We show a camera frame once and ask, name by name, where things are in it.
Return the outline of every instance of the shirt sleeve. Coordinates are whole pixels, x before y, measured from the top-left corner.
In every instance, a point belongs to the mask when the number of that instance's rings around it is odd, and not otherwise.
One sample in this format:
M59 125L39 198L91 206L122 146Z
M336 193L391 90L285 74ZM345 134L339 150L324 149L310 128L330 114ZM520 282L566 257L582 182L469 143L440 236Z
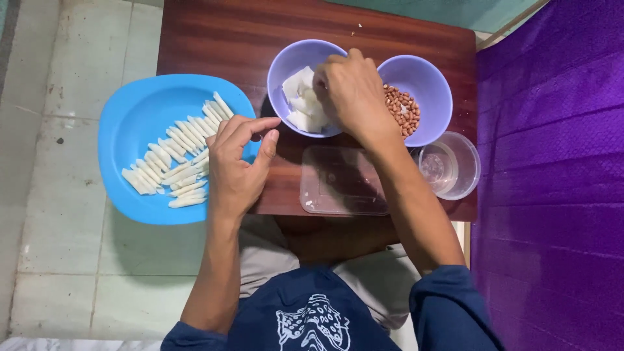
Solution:
M409 310L419 350L504 350L466 266L440 266L416 282Z
M160 345L161 351L225 351L228 337L177 322Z

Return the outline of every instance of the tile floor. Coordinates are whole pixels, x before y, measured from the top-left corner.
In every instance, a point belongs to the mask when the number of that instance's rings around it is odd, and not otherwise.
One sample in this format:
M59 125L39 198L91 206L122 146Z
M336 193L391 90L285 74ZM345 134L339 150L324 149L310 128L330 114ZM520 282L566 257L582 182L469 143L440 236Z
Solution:
M126 218L107 200L97 163L102 106L121 85L155 75L157 6L162 0L62 2L10 336L154 340L179 318L197 274L203 224Z

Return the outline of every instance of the wooden table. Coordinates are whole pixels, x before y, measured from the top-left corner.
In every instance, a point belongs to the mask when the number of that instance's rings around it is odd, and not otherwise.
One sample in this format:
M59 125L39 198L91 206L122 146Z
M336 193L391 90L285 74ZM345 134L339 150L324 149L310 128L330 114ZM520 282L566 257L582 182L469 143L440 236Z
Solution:
M245 92L257 116L275 116L266 97L273 58L302 39L357 47L377 64L412 54L432 62L449 82L449 131L477 142L475 36L468 29L399 17L322 0L166 0L157 74L195 73L224 78ZM280 127L278 157L252 209L258 214L311 215L301 208L301 155L312 144L358 147L346 134L303 137ZM477 217L477 191L459 201L441 200L451 220Z

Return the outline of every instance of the purple fabric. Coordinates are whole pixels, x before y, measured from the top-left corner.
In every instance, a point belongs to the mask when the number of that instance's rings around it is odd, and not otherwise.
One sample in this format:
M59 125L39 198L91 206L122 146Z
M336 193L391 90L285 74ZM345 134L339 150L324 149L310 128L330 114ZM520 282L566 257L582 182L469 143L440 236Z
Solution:
M623 13L551 0L477 54L471 269L510 350L624 347Z

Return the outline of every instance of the lavender bowl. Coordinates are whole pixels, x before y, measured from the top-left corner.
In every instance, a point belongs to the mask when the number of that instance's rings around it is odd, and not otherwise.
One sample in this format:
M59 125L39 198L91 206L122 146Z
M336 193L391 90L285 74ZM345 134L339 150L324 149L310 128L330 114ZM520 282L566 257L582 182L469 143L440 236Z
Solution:
M453 112L451 89L440 70L417 56L400 55L384 61L377 68L384 84L408 92L421 109L418 129L407 139L408 147L425 146L446 131Z
M323 128L320 133L308 133L297 129L286 119L291 109L284 92L281 90L281 85L287 78L305 66L310 66L312 70L315 69L317 64L325 62L327 57L332 54L347 56L347 52L335 44L318 39L306 39L286 46L275 56L269 68L266 87L273 110L284 124L304 136L326 138L338 135L342 131L336 126Z

